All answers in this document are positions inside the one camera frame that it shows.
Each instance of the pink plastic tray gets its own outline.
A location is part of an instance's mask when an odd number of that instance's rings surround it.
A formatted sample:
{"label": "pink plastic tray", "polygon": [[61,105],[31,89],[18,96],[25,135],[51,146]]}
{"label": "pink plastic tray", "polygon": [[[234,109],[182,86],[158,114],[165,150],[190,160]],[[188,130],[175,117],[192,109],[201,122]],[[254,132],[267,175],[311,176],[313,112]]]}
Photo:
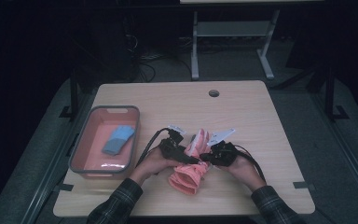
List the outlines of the pink plastic tray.
{"label": "pink plastic tray", "polygon": [[[133,105],[92,108],[69,160],[70,169],[85,178],[127,177],[135,164],[139,117],[139,109]],[[130,125],[135,133],[116,156],[103,153],[110,134],[119,125]]]}

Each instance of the wooden table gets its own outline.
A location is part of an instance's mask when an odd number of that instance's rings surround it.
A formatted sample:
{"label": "wooden table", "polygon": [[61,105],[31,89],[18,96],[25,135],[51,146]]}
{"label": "wooden table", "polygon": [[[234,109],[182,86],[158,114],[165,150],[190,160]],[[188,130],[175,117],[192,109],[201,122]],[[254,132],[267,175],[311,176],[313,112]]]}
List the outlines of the wooden table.
{"label": "wooden table", "polygon": [[[209,91],[219,91],[211,97]],[[294,182],[304,182],[275,107],[261,81],[171,82],[102,85],[96,105],[136,105],[141,111],[141,130],[137,158],[153,134],[169,124],[187,131],[186,146],[199,128],[220,132],[234,128],[229,142],[249,150],[263,169],[269,185],[299,214],[310,214],[314,203],[307,188],[296,189]],[[162,134],[155,141],[168,135]],[[135,205],[132,216],[207,216],[254,215],[258,211],[251,191],[230,174],[211,169],[194,196],[185,195],[168,184],[172,169],[166,169],[145,181],[144,195]],[[119,180],[87,180],[68,170],[54,206],[58,217],[84,217],[106,201]]]}

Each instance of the blue cloth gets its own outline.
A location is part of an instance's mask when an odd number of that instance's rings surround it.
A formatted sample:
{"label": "blue cloth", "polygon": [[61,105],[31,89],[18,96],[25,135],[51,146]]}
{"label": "blue cloth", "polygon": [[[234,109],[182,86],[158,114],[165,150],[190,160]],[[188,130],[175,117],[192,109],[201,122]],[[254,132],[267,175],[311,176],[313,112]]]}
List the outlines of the blue cloth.
{"label": "blue cloth", "polygon": [[103,147],[103,153],[112,156],[117,155],[134,132],[135,130],[129,125],[118,126],[115,131],[110,134],[108,141]]}

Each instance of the floor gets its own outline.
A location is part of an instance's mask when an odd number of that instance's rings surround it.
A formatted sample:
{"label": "floor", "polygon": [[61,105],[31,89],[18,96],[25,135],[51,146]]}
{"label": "floor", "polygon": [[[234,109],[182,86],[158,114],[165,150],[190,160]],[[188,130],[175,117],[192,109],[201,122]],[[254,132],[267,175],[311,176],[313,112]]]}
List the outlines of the floor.
{"label": "floor", "polygon": [[[275,78],[266,79],[255,51],[262,42],[263,39],[226,40],[217,44],[205,42],[205,51],[199,56],[199,81],[262,80],[271,87],[301,72],[285,67],[293,42],[274,40],[268,51],[268,60]],[[145,63],[156,72],[151,82],[191,81],[186,40],[184,51],[175,57],[153,49],[145,55]],[[134,82],[143,82],[153,76],[153,69],[149,66],[141,66],[146,77],[139,76]],[[307,92],[309,80],[310,76],[284,90],[269,91],[300,170],[307,183],[314,187],[310,194],[316,211],[303,215],[303,218],[308,223],[318,224],[358,223],[358,170],[353,168],[358,164],[358,106],[348,88],[337,80],[335,105],[342,105],[350,118],[332,122],[323,109],[324,89],[319,93]],[[1,194],[0,223],[86,222],[85,217],[55,217],[52,209],[59,193],[54,187],[62,182],[71,145],[90,110],[96,91],[78,94],[80,110],[71,121],[60,118],[62,109],[70,104],[69,80],[62,83]],[[238,217],[222,219],[230,223],[241,222]],[[251,219],[265,223],[259,216]],[[164,218],[158,222],[171,223]],[[184,223],[200,223],[200,219],[190,218]]]}

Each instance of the person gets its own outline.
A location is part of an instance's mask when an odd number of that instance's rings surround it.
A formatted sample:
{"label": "person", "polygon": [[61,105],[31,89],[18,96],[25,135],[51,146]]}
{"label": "person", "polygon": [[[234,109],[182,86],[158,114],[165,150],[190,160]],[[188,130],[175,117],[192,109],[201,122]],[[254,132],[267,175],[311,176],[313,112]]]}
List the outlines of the person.
{"label": "person", "polygon": [[[148,177],[164,170],[167,167],[181,165],[178,161],[163,158],[161,150],[155,147],[147,157],[133,170],[131,175],[124,179],[109,199],[98,205],[88,216],[87,223],[126,223],[132,208],[143,194],[141,186]],[[252,192],[252,200],[260,215],[270,224],[305,223],[281,199],[272,186],[268,186],[258,175],[253,164],[241,156],[228,167],[220,166],[238,179]]]}

